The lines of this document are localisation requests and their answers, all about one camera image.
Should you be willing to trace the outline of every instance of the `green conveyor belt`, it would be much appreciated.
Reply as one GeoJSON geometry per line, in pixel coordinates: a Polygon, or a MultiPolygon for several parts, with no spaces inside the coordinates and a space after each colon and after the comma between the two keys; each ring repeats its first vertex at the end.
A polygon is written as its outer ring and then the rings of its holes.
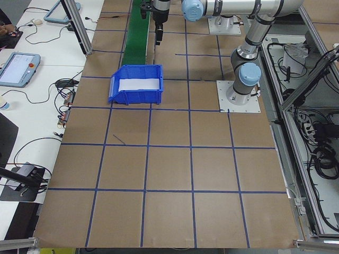
{"type": "Polygon", "coordinates": [[[150,15],[145,20],[140,15],[141,0],[133,0],[122,65],[144,65],[146,63],[147,40],[150,15]]]}

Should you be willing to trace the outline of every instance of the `white table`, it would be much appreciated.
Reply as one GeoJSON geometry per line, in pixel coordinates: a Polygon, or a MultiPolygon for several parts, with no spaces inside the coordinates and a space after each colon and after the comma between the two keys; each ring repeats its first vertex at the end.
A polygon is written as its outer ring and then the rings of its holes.
{"type": "MultiPolygon", "coordinates": [[[[80,14],[84,25],[88,29],[95,30],[96,23],[85,20],[88,16],[94,21],[100,15],[104,0],[77,0],[81,3],[80,14]]],[[[50,9],[56,0],[32,0],[29,7],[39,7],[50,9]]],[[[32,19],[41,19],[45,16],[45,12],[40,10],[27,10],[18,22],[18,26],[30,22],[32,19]]],[[[32,42],[46,41],[53,39],[59,35],[60,29],[65,26],[61,24],[47,23],[38,26],[38,33],[29,37],[32,42]]],[[[34,27],[22,27],[23,35],[15,49],[5,49],[0,52],[0,64],[5,63],[12,52],[36,53],[41,56],[41,62],[37,72],[25,88],[0,87],[0,94],[10,89],[22,90],[27,93],[30,100],[43,101],[48,97],[48,87],[51,83],[61,78],[72,78],[79,73],[85,64],[86,57],[83,55],[81,48],[77,42],[74,32],[63,29],[61,38],[49,43],[41,43],[31,45],[25,41],[25,37],[35,31],[34,27]]],[[[87,32],[90,40],[93,38],[94,32],[87,32]]],[[[43,137],[55,137],[53,131],[63,133],[63,129],[57,127],[57,111],[54,106],[54,98],[57,95],[55,86],[51,88],[50,100],[42,104],[30,104],[24,94],[10,92],[4,97],[10,103],[11,107],[8,111],[1,111],[5,117],[11,120],[19,127],[19,133],[14,145],[12,154],[8,162],[13,162],[13,158],[17,151],[27,142],[43,137]]],[[[57,99],[57,105],[62,105],[61,96],[57,99]]],[[[60,142],[56,140],[39,140],[29,144],[22,152],[20,152],[17,162],[25,163],[29,161],[33,164],[45,166],[49,170],[53,170],[60,142]]],[[[49,173],[45,173],[45,178],[49,178],[49,173]]],[[[5,184],[6,179],[1,179],[0,184],[5,184]]],[[[43,203],[45,193],[39,194],[36,201],[43,203]]],[[[18,202],[0,202],[0,240],[4,240],[8,228],[11,224],[13,215],[16,211],[18,202]]]]}

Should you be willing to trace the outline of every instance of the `person's hand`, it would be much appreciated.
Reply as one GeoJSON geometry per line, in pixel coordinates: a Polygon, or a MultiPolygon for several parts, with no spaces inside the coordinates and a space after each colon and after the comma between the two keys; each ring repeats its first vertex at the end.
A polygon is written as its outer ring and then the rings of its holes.
{"type": "Polygon", "coordinates": [[[0,26],[0,35],[5,35],[5,34],[8,34],[8,30],[6,29],[4,25],[0,26]]]}

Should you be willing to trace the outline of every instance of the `cardboard work surface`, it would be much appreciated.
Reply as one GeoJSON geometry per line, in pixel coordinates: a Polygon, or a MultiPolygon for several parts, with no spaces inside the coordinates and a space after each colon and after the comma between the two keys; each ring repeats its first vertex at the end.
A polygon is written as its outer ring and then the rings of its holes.
{"type": "Polygon", "coordinates": [[[265,109],[220,113],[241,37],[208,35],[172,1],[162,103],[107,102],[130,0],[106,0],[35,236],[41,247],[289,248],[298,238],[265,109]]]}

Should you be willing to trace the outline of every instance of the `black monitor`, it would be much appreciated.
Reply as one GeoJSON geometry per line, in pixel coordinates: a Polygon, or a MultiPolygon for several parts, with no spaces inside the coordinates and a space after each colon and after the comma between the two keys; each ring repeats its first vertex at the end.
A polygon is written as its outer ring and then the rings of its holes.
{"type": "Polygon", "coordinates": [[[8,179],[0,195],[1,201],[34,201],[43,181],[44,169],[29,163],[21,168],[5,169],[18,131],[19,128],[0,113],[0,178],[8,179]]]}
{"type": "Polygon", "coordinates": [[[0,167],[6,167],[19,128],[0,113],[0,167]]]}

